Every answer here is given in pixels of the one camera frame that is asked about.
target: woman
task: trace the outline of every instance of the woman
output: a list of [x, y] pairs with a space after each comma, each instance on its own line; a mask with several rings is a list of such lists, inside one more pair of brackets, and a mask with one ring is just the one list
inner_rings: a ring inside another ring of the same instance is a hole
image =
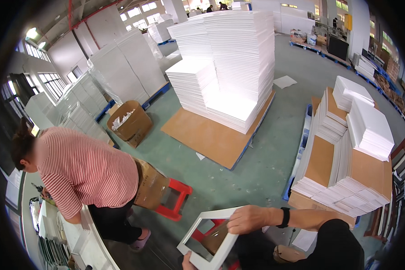
[[47, 128], [35, 138], [25, 118], [12, 143], [15, 167], [39, 172], [44, 192], [51, 194], [66, 221], [81, 223], [86, 204], [102, 238], [134, 250], [144, 247], [151, 231], [132, 227], [126, 218], [138, 189], [138, 171], [129, 154], [64, 127]]

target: person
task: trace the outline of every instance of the person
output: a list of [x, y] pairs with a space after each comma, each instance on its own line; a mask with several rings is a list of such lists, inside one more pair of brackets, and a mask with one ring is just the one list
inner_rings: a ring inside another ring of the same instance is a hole
[[333, 19], [333, 28], [336, 29], [337, 28], [337, 18]]
[[227, 5], [225, 5], [225, 4], [222, 3], [222, 2], [219, 2], [219, 4], [221, 5], [221, 8], [220, 8], [219, 10], [228, 10], [228, 6], [227, 6]]
[[[261, 231], [267, 225], [317, 231], [317, 245], [306, 259], [294, 263], [277, 263], [273, 257], [276, 245]], [[362, 246], [349, 230], [348, 224], [333, 211], [246, 205], [232, 214], [227, 227], [229, 233], [240, 235], [233, 251], [237, 253], [243, 270], [356, 270], [363, 269], [365, 265]], [[188, 252], [183, 258], [183, 270], [196, 270], [189, 262], [190, 255]]]
[[11, 155], [16, 169], [39, 172], [43, 194], [51, 195], [66, 221], [81, 223], [85, 204], [102, 238], [126, 243], [135, 251], [144, 247], [151, 231], [127, 222], [139, 179], [129, 154], [64, 127], [44, 129], [35, 138], [22, 118]]

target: wristwatch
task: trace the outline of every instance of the wristwatch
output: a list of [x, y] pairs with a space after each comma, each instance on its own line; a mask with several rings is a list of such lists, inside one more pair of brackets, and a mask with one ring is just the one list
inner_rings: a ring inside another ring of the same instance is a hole
[[289, 222], [289, 208], [287, 207], [281, 207], [281, 209], [284, 211], [284, 217], [282, 219], [282, 224], [277, 225], [276, 227], [283, 229], [288, 227], [288, 222]]

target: slipper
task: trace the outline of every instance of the slipper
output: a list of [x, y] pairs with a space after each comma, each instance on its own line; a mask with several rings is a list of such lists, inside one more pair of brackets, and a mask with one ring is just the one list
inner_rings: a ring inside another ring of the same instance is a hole
[[146, 238], [144, 238], [143, 240], [136, 240], [132, 245], [130, 245], [131, 250], [133, 252], [140, 252], [146, 245], [147, 240], [149, 239], [150, 235], [151, 235], [151, 230], [148, 230], [148, 234], [147, 234]]

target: pink striped shirt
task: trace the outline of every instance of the pink striped shirt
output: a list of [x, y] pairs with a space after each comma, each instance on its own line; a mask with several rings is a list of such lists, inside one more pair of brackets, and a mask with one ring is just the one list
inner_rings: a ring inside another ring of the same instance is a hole
[[82, 204], [115, 208], [135, 197], [138, 171], [129, 154], [64, 127], [47, 128], [40, 139], [49, 155], [38, 172], [65, 219]]

